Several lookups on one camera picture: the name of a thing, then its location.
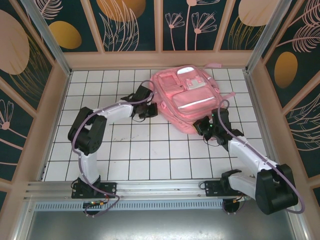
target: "beige circle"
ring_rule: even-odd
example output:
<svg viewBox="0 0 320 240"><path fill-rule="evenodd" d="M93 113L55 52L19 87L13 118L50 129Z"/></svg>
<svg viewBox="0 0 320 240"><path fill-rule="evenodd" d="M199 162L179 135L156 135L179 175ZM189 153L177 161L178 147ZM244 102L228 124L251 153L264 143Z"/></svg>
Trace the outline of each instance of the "beige circle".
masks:
<svg viewBox="0 0 320 240"><path fill-rule="evenodd" d="M117 8L114 7L113 2L118 5L120 13L123 17L119 16L119 13L116 11ZM133 11L136 18L140 17L145 11L146 0L96 0L99 8L108 18L118 22L123 22L125 17L125 8L123 6L123 2L128 10L131 9Z"/></svg>
<svg viewBox="0 0 320 240"><path fill-rule="evenodd" d="M8 74L22 73L29 62L28 35L10 14L0 10L0 69Z"/></svg>
<svg viewBox="0 0 320 240"><path fill-rule="evenodd" d="M241 0L239 18L247 26L260 27L268 23L279 0Z"/></svg>
<svg viewBox="0 0 320 240"><path fill-rule="evenodd" d="M288 87L295 79L298 70L296 56L288 51L283 52L276 60L274 67L275 83L282 89Z"/></svg>
<svg viewBox="0 0 320 240"><path fill-rule="evenodd" d="M49 28L59 46L65 49L76 49L82 43L80 33L68 22L55 21Z"/></svg>

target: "white tile floor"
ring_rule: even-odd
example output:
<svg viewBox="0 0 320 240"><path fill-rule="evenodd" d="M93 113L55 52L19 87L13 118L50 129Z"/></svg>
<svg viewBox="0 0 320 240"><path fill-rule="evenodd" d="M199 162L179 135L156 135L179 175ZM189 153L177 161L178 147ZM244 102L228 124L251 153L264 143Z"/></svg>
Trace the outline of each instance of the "white tile floor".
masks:
<svg viewBox="0 0 320 240"><path fill-rule="evenodd" d="M45 181L72 181L79 174L77 156L71 151L68 131L80 108L106 107L131 94L156 69L75 71L72 74L58 124ZM236 92L230 100L229 119L235 129L266 154L262 136L241 69L207 69L221 94ZM97 153L102 180L169 180L219 178L221 173L249 170L215 141L208 146L199 135L187 135L162 115L143 122L126 118L107 126Z"/></svg>

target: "pink backpack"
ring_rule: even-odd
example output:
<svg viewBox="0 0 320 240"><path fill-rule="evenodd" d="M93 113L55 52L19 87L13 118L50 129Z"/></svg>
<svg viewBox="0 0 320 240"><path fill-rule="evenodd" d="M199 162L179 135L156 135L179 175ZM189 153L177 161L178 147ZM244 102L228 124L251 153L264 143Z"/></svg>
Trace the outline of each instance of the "pink backpack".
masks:
<svg viewBox="0 0 320 240"><path fill-rule="evenodd" d="M221 67L210 64L210 67ZM192 65L162 70L150 79L155 87L153 102L158 111L177 129L186 134L197 134L193 123L211 117L212 109L216 109L222 99L234 96L220 95L219 86L206 71Z"/></svg>

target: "purple cable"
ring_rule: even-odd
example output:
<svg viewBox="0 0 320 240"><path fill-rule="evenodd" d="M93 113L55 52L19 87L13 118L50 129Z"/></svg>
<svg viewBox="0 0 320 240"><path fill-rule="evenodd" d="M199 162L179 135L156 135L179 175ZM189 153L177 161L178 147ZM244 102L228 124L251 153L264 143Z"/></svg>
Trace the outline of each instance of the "purple cable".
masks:
<svg viewBox="0 0 320 240"><path fill-rule="evenodd" d="M294 211L294 210L290 210L290 209L286 209L287 212L289 213L293 213L293 214L302 214L305 209L306 209L306 206L305 206L305 201L303 200L302 196L300 195L300 193L298 192L298 190L295 188L295 186L288 180L288 178L286 178L275 166L273 166L271 163L269 163L265 157L263 155L261 155L260 152L256 151L250 144L244 142L243 140L241 140L239 137L235 136L231 131L229 131L229 129L224 125L224 123L222 122L222 119L221 119L221 115L220 115L220 109L221 109L221 106L224 102L227 102L227 107L229 107L230 105L230 102L226 99L223 99L220 104L219 104L219 107L218 107L218 118L219 118L219 121L222 125L222 127L224 128L224 130L226 130L226 132L228 134L230 134L233 138L237 139L240 143L242 143L243 145L246 145L252 152L254 152L260 159L262 159L262 161L264 161L269 167L271 167L289 186L290 188L293 190L293 192L297 195L297 197L299 198L300 200L300 203L301 203L301 210L299 211Z"/></svg>
<svg viewBox="0 0 320 240"><path fill-rule="evenodd" d="M143 83L146 83L146 82L149 82L149 83L154 84L154 83L153 83L152 81L150 81L150 80L145 80L145 81L141 82L140 86L141 86ZM119 202L120 197L119 197L118 195L116 195L116 194L112 194L112 193L109 193L109 192L106 192L106 191L102 191L102 190L100 190L99 188L93 186L93 185L89 182L89 180L87 179L87 177L85 176L84 171L83 171L83 169L82 169L82 164L81 164L81 153L80 153L79 151L77 151L77 150L76 150L76 147L75 147L75 146L76 146L76 140L77 140L77 138L78 138L78 136L79 136L79 133L80 133L81 129L86 125L86 123L89 121L89 119L91 119L93 116L95 116L95 115L97 115L97 114L99 114L99 113L101 113L101 112L104 112L104 111L106 111L106 110L108 110L108 109L110 109L110 108L117 107L117 106L121 106L121 105L135 105L135 104L141 104L141 103L146 102L148 99L150 99L150 98L152 98L152 97L154 96L155 90L156 90L156 86L153 85L153 92L150 94L150 96L148 96L146 99L143 99L143 100L141 100L141 101L118 102L118 103L116 103L116 104L113 104L113 105L111 105L111 106L104 107L104 108L102 108L102 109L100 109L100 110L98 110L98 111L93 112L92 114L90 114L89 116L86 117L86 119L85 119L85 120L81 123L81 125L79 126L78 130L75 132L75 135L74 135L73 140L72 140L72 143L71 143L71 145L72 145L72 151L78 155L78 165L79 165L80 173L81 173L81 175L83 176L85 182L86 182L92 189L96 190L97 192L102 193L102 194L104 194L104 195L108 195L108 196L116 197L116 198L117 198L117 200L116 200L113 204L111 204L107 209L105 209L105 210L103 210L103 211L100 211L100 212L98 212L98 213L95 214L95 215L89 215L89 214L87 213L88 207L86 207L85 210L84 210L84 213L86 214L87 217L91 216L92 218L94 218L94 217L98 217L98 216L106 213L107 211L109 211L109 209L111 209L114 205L116 205L116 204Z"/></svg>

